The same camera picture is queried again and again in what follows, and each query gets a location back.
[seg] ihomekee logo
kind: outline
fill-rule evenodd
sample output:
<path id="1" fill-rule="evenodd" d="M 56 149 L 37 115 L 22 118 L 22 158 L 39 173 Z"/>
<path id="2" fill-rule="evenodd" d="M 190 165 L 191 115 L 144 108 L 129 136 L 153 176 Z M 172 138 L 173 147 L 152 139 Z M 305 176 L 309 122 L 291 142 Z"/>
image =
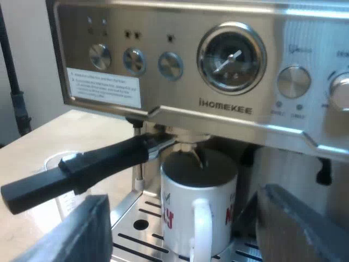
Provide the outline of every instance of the ihomekee logo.
<path id="1" fill-rule="evenodd" d="M 246 107 L 240 106 L 240 105 L 223 104 L 220 102 L 204 100 L 202 98 L 199 98 L 198 105 L 205 106 L 207 108 L 215 108 L 215 109 L 221 109 L 221 110 L 226 110 L 226 111 L 233 111 L 233 112 L 237 112 L 237 113 L 241 113 L 241 114 L 252 115 L 252 113 L 253 113 L 252 108 L 246 108 Z"/>

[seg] beige countertop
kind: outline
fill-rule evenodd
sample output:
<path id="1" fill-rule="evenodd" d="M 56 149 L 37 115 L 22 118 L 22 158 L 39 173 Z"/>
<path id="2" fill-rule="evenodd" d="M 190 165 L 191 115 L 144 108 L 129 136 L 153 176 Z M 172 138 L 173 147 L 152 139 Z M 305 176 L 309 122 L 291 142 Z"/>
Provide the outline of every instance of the beige countertop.
<path id="1" fill-rule="evenodd" d="M 0 149 L 0 185 L 35 174 L 56 153 L 89 151 L 132 136 L 127 121 L 71 110 Z M 113 208 L 131 191 L 131 177 L 132 169 L 126 169 L 99 182 L 91 193 L 107 193 Z M 0 260 L 12 260 L 60 222 L 55 200 L 16 216 L 0 201 Z"/>

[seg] silver knob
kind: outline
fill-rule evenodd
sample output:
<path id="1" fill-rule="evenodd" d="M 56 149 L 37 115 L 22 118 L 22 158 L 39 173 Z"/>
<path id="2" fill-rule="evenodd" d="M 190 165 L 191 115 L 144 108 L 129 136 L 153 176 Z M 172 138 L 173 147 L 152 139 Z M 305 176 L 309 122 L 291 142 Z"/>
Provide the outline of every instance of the silver knob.
<path id="1" fill-rule="evenodd" d="M 302 67 L 288 67 L 278 77 L 278 88 L 287 98 L 298 98 L 304 95 L 310 87 L 309 73 Z"/>
<path id="2" fill-rule="evenodd" d="M 127 48 L 123 55 L 126 69 L 134 75 L 142 75 L 146 71 L 146 60 L 143 53 L 136 48 Z"/>
<path id="3" fill-rule="evenodd" d="M 111 63 L 109 49 L 103 44 L 97 44 L 90 47 L 89 59 L 92 64 L 100 70 L 107 69 Z"/>
<path id="4" fill-rule="evenodd" d="M 158 61 L 160 73 L 171 81 L 178 80 L 183 74 L 182 59 L 173 52 L 164 52 Z"/>
<path id="5" fill-rule="evenodd" d="M 349 73 L 341 74 L 332 81 L 330 101 L 336 109 L 349 111 Z"/>

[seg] drip tray grate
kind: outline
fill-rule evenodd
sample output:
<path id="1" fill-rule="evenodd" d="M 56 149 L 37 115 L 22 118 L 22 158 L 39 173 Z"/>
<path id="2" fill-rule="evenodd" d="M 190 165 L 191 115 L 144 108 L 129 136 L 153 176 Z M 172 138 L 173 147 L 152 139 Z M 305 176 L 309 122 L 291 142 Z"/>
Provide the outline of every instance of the drip tray grate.
<path id="1" fill-rule="evenodd" d="M 142 194 L 112 229 L 114 261 L 185 262 L 189 258 L 170 251 L 161 232 L 160 200 Z M 261 253 L 255 238 L 239 237 L 212 262 L 258 262 Z"/>

